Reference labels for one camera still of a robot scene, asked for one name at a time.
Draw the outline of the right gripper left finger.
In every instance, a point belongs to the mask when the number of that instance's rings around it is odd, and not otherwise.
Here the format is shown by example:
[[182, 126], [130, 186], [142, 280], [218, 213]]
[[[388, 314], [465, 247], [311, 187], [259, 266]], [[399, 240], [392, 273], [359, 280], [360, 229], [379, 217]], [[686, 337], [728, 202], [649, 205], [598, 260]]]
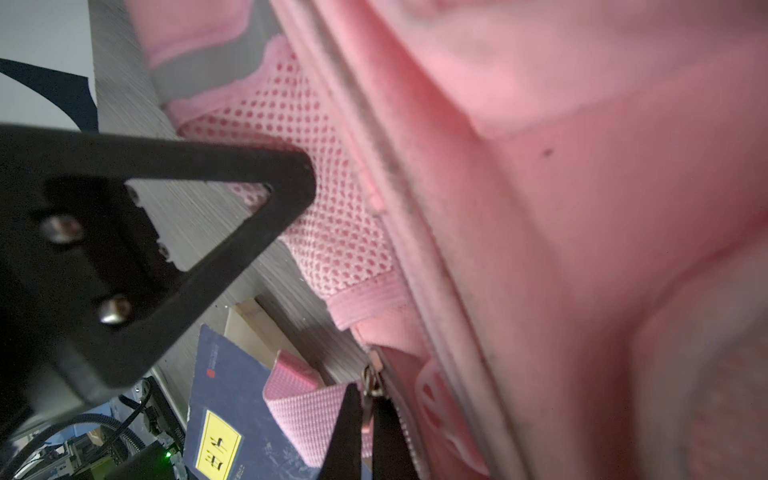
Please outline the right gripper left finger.
[[358, 387], [349, 384], [318, 480], [360, 480], [363, 409]]

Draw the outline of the left blue notebook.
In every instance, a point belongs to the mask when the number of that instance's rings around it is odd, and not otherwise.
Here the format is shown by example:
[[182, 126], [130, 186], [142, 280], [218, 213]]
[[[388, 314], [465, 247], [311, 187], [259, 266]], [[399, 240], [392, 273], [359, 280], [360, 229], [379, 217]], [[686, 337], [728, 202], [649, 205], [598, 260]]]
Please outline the left blue notebook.
[[346, 385], [328, 385], [254, 300], [201, 328], [184, 461], [200, 479], [313, 479]]

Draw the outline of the green lit circuit board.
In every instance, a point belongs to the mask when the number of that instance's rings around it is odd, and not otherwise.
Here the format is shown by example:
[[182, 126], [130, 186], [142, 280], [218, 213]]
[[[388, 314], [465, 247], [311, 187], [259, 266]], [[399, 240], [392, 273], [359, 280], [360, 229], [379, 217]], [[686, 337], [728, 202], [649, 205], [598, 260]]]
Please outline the green lit circuit board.
[[181, 451], [161, 433], [145, 443], [126, 421], [84, 413], [35, 432], [1, 465], [3, 479], [188, 479]]

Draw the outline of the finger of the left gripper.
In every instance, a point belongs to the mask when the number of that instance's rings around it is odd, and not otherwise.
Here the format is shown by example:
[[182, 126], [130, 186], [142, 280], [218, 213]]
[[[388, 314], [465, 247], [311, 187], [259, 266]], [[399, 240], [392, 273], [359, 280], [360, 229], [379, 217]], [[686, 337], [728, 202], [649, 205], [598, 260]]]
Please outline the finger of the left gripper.
[[[161, 255], [131, 180], [244, 182], [266, 202], [187, 271]], [[1, 382], [118, 390], [135, 382], [313, 202], [298, 151], [5, 125]]]

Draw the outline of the pink student backpack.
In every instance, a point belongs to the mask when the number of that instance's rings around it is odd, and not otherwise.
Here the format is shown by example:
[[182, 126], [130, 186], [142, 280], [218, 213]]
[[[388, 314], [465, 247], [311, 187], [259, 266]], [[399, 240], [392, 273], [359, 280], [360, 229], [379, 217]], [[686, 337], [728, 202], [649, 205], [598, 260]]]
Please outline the pink student backpack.
[[176, 133], [300, 150], [283, 234], [418, 479], [767, 475], [763, 1], [127, 5]]

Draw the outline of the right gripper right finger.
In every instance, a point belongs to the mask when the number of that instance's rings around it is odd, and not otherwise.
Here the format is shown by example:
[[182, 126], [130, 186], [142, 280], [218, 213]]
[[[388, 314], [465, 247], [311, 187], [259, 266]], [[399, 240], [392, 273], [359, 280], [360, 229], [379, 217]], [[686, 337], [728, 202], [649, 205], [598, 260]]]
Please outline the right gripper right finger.
[[389, 399], [374, 401], [373, 480], [417, 480], [397, 411]]

